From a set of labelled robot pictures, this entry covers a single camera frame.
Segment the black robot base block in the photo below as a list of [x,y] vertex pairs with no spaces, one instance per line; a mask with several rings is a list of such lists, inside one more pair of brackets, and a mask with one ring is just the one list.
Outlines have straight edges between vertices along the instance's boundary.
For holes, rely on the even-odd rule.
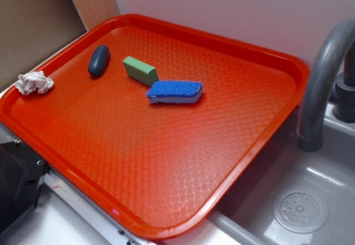
[[1,237],[37,208],[48,164],[24,141],[1,144]]

